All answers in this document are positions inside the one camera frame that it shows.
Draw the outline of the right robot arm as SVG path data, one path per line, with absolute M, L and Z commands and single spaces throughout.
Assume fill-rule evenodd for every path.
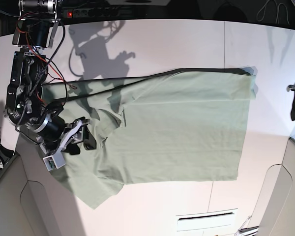
M 18 2 L 19 16 L 12 43 L 20 50 L 14 53 L 4 111 L 17 132 L 27 128 L 35 133 L 36 139 L 30 141 L 48 155 L 57 151 L 77 155 L 79 143 L 83 143 L 86 150 L 96 149 L 96 140 L 88 129 L 90 121 L 81 117 L 66 123 L 59 116 L 68 96 L 50 103 L 42 99 L 49 69 L 57 74 L 65 89 L 69 86 L 60 71 L 52 66 L 52 59 L 42 54 L 42 50 L 52 47 L 57 28 L 63 24 L 62 4 L 61 0 Z

